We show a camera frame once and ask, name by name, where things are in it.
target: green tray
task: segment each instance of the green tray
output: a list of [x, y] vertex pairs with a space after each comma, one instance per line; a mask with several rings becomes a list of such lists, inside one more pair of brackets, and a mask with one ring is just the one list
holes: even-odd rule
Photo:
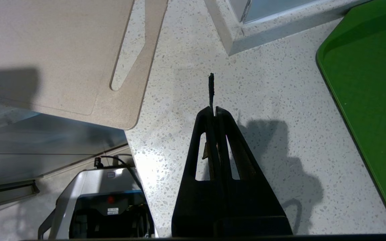
[[351, 9], [317, 61], [386, 202], [386, 0]]

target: gray machine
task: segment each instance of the gray machine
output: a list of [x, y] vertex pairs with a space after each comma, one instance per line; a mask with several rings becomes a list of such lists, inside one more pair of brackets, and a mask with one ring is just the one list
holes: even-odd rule
[[134, 167], [81, 171], [60, 194], [38, 239], [49, 228], [49, 239], [155, 237], [137, 176]]

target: speckled floor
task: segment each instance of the speckled floor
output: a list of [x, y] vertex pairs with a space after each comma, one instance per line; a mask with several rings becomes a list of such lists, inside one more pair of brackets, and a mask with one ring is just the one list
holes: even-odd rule
[[294, 233], [386, 233], [386, 209], [315, 61], [339, 21], [228, 57], [202, 1], [169, 2], [138, 125], [126, 131], [160, 236], [171, 233], [211, 72], [214, 105], [238, 119]]

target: black cable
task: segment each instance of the black cable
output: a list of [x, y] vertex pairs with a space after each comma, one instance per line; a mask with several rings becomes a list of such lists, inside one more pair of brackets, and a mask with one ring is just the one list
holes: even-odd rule
[[212, 116], [214, 116], [214, 107], [212, 105], [214, 101], [214, 74], [211, 73], [208, 77], [208, 90], [209, 90], [209, 107], [211, 107]]
[[133, 177], [133, 180], [135, 180], [135, 183], [138, 185], [139, 189], [141, 189], [142, 193], [145, 195], [144, 193], [144, 189], [142, 189], [142, 185], [141, 185], [141, 182], [138, 180], [138, 177], [136, 177], [135, 173], [132, 171], [132, 169], [126, 164], [126, 162], [122, 161], [120, 158], [118, 157], [113, 157], [113, 156], [101, 156], [101, 157], [108, 157], [108, 158], [112, 158], [114, 160], [118, 160], [119, 162], [121, 162], [124, 167], [127, 168], [127, 170], [130, 172], [130, 174], [132, 175]]
[[142, 235], [140, 235], [140, 233], [139, 233], [139, 230], [140, 230], [140, 228], [141, 228], [141, 225], [139, 224], [140, 221], [141, 221], [141, 214], [136, 213], [136, 224], [135, 224], [135, 226], [136, 226], [136, 237], [137, 237], [137, 238], [141, 238], [141, 236], [142, 236]]
[[129, 157], [133, 157], [132, 154], [117, 154], [116, 156], [129, 156]]
[[145, 230], [147, 230], [147, 233], [145, 235], [147, 235], [146, 238], [151, 238], [150, 221], [148, 220], [148, 213], [150, 212], [150, 209], [148, 208], [148, 205], [147, 205], [147, 211], [146, 211], [146, 214], [145, 214], [145, 220], [146, 220], [146, 224], [147, 224], [147, 227], [146, 227]]
[[148, 224], [146, 223], [147, 221], [147, 218], [146, 218], [147, 214], [145, 212], [145, 209], [144, 209], [144, 206], [141, 207], [141, 220], [142, 220], [142, 238], [145, 237], [145, 234], [147, 232], [147, 226]]
[[148, 237], [151, 238], [151, 235], [154, 234], [154, 222], [153, 222], [153, 216], [151, 215], [150, 207], [147, 204], [147, 230], [148, 230]]

